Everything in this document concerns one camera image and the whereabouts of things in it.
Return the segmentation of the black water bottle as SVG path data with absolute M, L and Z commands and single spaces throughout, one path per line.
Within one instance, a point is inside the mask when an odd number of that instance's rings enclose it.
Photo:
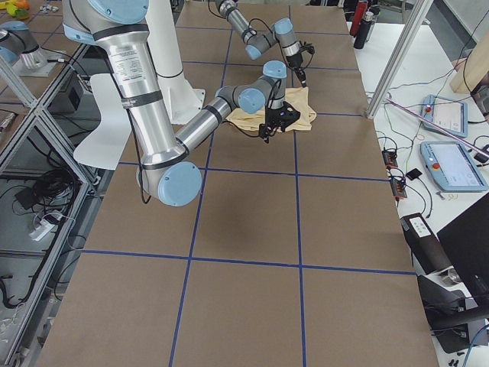
M 374 13 L 371 11 L 366 11 L 364 13 L 363 18 L 361 19 L 360 26 L 358 28 L 358 32 L 355 36 L 355 42 L 353 44 L 354 49 L 362 49 L 364 44 L 366 43 L 367 36 L 371 29 L 371 25 L 373 24 Z

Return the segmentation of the red water bottle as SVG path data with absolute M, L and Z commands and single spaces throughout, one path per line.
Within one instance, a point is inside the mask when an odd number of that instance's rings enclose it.
M 353 15 L 353 19 L 351 21 L 350 27 L 350 35 L 355 37 L 358 33 L 358 30 L 361 25 L 361 20 L 364 16 L 364 13 L 368 9 L 368 0 L 358 0 L 357 5 L 355 7 L 355 12 Z

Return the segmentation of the orange small circuit board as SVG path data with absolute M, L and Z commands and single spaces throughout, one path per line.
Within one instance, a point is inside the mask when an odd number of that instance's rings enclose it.
M 397 153 L 395 151 L 383 150 L 382 157 L 387 169 L 398 167 Z

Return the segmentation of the far blue teach pendant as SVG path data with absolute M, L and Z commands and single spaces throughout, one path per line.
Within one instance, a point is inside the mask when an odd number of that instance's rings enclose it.
M 460 138 L 468 136 L 468 106 L 433 94 L 428 95 L 420 109 L 420 115 L 432 124 L 448 130 Z

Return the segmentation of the blue teach pendant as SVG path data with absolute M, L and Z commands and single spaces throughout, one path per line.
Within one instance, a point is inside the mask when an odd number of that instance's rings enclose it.
M 433 94 L 428 95 L 420 109 L 420 115 L 432 124 L 448 130 L 460 138 L 468 136 L 468 106 Z
M 488 184 L 459 142 L 424 141 L 420 153 L 435 184 L 444 192 L 476 193 Z

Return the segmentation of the white plastic chair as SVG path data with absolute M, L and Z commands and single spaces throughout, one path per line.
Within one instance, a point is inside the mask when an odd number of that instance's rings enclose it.
M 131 134 L 130 122 L 111 75 L 96 74 L 90 82 L 100 123 L 75 148 L 73 157 L 80 164 L 113 171 Z

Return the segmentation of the near blue teach pendant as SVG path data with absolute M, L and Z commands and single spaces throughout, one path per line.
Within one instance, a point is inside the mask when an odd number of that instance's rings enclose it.
M 424 141 L 420 153 L 435 184 L 444 192 L 476 193 L 488 184 L 459 142 Z

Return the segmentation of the black box with label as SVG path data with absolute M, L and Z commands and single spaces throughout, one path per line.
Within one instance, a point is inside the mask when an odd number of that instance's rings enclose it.
M 420 213 L 400 218 L 404 238 L 425 273 L 441 271 L 452 265 L 440 241 Z

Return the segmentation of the black monitor stand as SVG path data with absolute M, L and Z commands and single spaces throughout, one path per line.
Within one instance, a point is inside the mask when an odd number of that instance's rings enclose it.
M 467 349 L 488 320 L 488 195 L 438 232 L 440 244 L 470 297 L 418 277 L 431 331 L 444 352 Z

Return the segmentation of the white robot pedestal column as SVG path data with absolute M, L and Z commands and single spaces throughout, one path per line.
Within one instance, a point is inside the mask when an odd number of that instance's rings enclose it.
M 170 122 L 185 125 L 203 107 L 206 91 L 186 79 L 169 1 L 150 0 L 146 14 L 148 45 Z

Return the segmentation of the aluminium frame post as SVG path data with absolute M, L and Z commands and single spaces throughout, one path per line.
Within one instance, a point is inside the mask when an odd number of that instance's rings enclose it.
M 378 109 L 381 107 L 381 102 L 387 96 L 387 91 L 391 87 L 394 77 L 397 75 L 432 3 L 433 0 L 422 0 L 417 1 L 414 5 L 411 15 L 403 27 L 400 37 L 390 55 L 387 65 L 374 91 L 374 95 L 365 112 L 366 118 L 373 119 L 377 114 Z

